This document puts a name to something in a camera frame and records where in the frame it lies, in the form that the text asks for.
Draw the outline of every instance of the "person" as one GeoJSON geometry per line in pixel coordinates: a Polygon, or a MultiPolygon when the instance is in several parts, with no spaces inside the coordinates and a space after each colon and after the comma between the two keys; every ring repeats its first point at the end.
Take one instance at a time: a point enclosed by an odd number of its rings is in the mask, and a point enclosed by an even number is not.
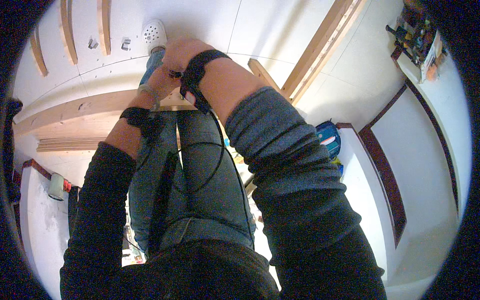
{"type": "MultiPolygon", "coordinates": [[[[183,84],[201,55],[219,53],[196,39],[167,43],[158,20],[143,37],[150,59],[132,111],[151,109],[183,84]],[[173,76],[179,72],[182,79],[173,76]]],[[[384,271],[315,128],[224,54],[204,65],[198,88],[255,174],[252,197],[281,292],[253,249],[255,225],[214,115],[191,110],[159,112],[150,127],[122,117],[99,143],[60,270],[62,297],[386,299],[384,271]],[[148,258],[121,267],[127,193],[135,239],[148,258]]]]}

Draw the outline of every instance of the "white sneaker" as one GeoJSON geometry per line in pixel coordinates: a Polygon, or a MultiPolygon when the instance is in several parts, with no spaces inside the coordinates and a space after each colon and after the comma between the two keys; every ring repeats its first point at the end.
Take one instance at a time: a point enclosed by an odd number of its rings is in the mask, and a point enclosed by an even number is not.
{"type": "Polygon", "coordinates": [[[160,20],[150,20],[150,22],[144,26],[142,36],[145,43],[148,45],[148,55],[151,55],[153,48],[165,48],[167,45],[167,34],[165,33],[165,27],[160,20]]]}

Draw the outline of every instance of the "jeans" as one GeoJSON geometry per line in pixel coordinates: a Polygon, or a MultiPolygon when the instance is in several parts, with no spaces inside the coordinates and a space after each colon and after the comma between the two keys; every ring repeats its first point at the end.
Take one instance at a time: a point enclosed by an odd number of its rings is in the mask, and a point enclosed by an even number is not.
{"type": "MultiPolygon", "coordinates": [[[[140,84],[162,65],[164,54],[164,50],[152,53],[140,84]]],[[[162,230],[160,250],[201,239],[224,240],[252,248],[255,224],[245,189],[228,150],[215,145],[221,144],[223,138],[212,116],[197,110],[159,114],[162,126],[157,128],[152,143],[142,140],[137,171],[129,190],[131,227],[140,248],[148,255],[148,231],[155,191],[160,184],[167,154],[172,152],[178,156],[177,126],[183,166],[178,160],[165,214],[160,216],[163,226],[156,228],[162,230]],[[194,144],[197,142],[215,144],[194,144]],[[224,155],[218,164],[222,151],[224,155]],[[213,177],[200,188],[217,166],[213,177]]]]}

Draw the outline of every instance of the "black sleeve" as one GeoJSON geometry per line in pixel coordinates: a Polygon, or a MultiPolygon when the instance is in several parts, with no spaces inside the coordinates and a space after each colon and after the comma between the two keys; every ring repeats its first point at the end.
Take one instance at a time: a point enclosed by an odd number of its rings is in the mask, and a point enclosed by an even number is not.
{"type": "Polygon", "coordinates": [[[282,298],[386,299],[384,271],[315,128],[263,87],[235,108],[226,132],[255,174],[253,199],[264,215],[282,298]]]}
{"type": "Polygon", "coordinates": [[[125,201],[135,161],[100,143],[85,175],[78,214],[60,269],[63,299],[98,299],[120,288],[125,201]]]}

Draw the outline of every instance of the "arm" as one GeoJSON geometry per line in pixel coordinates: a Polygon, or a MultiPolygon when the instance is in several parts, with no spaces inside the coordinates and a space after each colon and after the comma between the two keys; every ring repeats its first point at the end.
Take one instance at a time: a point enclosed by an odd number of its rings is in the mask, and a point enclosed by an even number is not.
{"type": "MultiPolygon", "coordinates": [[[[157,69],[148,81],[160,96],[180,85],[157,69]]],[[[130,107],[151,108],[154,100],[141,93],[130,107]]],[[[140,130],[120,119],[104,143],[100,143],[85,175],[79,195],[75,229],[60,269],[64,299],[98,299],[124,284],[119,276],[125,225],[126,194],[135,171],[140,130]]]]}
{"type": "MultiPolygon", "coordinates": [[[[165,58],[184,69],[209,47],[194,41],[177,50],[181,55],[167,51],[165,58]]],[[[253,198],[264,214],[282,297],[384,298],[383,270],[315,128],[231,60],[214,60],[205,71],[199,87],[255,174],[253,198]]]]}

